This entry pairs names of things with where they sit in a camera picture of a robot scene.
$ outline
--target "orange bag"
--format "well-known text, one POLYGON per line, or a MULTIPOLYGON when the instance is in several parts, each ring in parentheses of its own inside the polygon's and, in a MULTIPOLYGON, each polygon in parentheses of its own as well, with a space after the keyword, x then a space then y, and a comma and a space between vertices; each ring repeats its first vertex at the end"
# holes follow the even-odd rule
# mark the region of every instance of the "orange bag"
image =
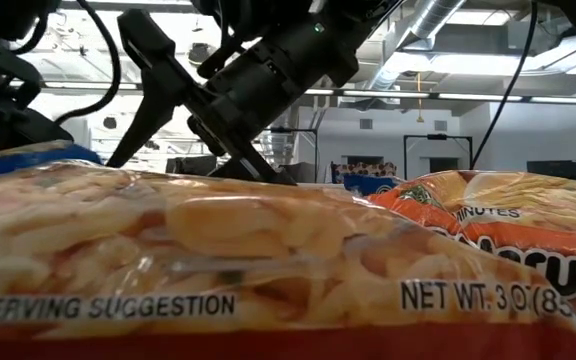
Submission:
POLYGON ((576 359, 534 269, 343 191, 0 177, 0 359, 576 359))
POLYGON ((454 239, 535 267, 576 305, 576 181, 451 171, 370 199, 454 239), (408 200, 411 191, 431 200, 408 200))

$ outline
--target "pipe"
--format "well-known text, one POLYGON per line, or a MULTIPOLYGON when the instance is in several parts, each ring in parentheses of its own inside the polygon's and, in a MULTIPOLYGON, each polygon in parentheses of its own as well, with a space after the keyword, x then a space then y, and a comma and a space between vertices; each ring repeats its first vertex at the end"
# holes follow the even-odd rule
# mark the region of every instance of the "pipe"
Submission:
POLYGON ((410 21, 409 32, 397 48, 410 45, 420 39, 431 38, 441 30, 450 17, 466 0, 419 0, 410 21))
POLYGON ((422 39, 432 38, 446 24, 450 17, 466 0, 419 0, 415 12, 411 15, 410 25, 405 35, 397 42, 396 50, 391 54, 375 76, 367 83, 366 90, 390 90, 401 73, 393 71, 398 62, 397 50, 422 39))

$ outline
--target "pasta bag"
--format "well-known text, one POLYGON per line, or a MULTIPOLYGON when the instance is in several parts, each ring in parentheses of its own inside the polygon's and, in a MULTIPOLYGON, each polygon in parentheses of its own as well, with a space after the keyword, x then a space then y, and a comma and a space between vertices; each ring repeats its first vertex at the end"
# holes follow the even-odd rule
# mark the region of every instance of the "pasta bag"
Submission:
POLYGON ((432 181, 409 181, 381 194, 366 197, 369 201, 405 216, 428 230, 466 244, 474 245, 457 219, 444 207, 447 192, 461 194, 466 182, 458 173, 445 173, 432 181))
POLYGON ((320 189, 0 176, 0 359, 576 359, 537 271, 320 189))
POLYGON ((488 253, 536 268, 576 306, 576 181, 528 173, 450 171, 421 177, 394 191, 414 187, 427 189, 452 215, 461 231, 455 232, 452 225, 444 228, 453 239, 469 239, 488 253))

